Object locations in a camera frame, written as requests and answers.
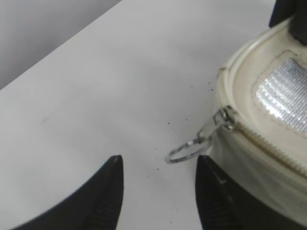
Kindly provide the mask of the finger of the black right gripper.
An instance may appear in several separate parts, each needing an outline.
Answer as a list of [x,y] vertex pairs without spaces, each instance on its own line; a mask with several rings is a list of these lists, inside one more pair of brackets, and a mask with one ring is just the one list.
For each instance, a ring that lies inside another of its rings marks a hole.
[[289,34],[303,45],[307,44],[307,0],[276,0],[269,27],[290,19]]

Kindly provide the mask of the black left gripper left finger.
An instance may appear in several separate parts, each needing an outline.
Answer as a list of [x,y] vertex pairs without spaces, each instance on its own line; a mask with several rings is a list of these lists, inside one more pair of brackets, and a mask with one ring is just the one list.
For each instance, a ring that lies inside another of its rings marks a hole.
[[115,230],[123,195],[123,158],[115,155],[73,194],[17,229]]

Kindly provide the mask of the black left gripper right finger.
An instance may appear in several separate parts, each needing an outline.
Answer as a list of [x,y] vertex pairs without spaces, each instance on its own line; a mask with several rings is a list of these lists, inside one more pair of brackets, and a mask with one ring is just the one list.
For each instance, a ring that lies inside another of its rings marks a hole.
[[260,202],[208,156],[197,160],[195,196],[204,230],[297,229],[297,223]]

